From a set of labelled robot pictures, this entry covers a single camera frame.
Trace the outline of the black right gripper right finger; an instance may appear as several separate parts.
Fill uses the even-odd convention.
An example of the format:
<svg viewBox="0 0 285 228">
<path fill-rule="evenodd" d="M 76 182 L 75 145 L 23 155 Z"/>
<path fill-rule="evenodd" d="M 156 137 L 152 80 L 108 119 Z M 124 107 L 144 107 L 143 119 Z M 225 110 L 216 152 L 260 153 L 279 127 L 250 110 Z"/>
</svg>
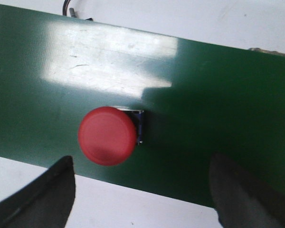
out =
<svg viewBox="0 0 285 228">
<path fill-rule="evenodd" d="M 222 227 L 285 228 L 285 195 L 223 154 L 211 157 L 209 188 Z"/>
</svg>

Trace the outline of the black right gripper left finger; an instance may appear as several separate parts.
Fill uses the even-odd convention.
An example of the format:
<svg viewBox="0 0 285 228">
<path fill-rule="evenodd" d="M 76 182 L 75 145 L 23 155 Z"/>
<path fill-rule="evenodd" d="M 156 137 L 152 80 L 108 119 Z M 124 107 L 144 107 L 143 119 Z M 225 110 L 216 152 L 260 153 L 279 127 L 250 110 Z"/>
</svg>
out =
<svg viewBox="0 0 285 228">
<path fill-rule="evenodd" d="M 72 156 L 0 201 L 0 228 L 64 228 L 76 195 Z"/>
</svg>

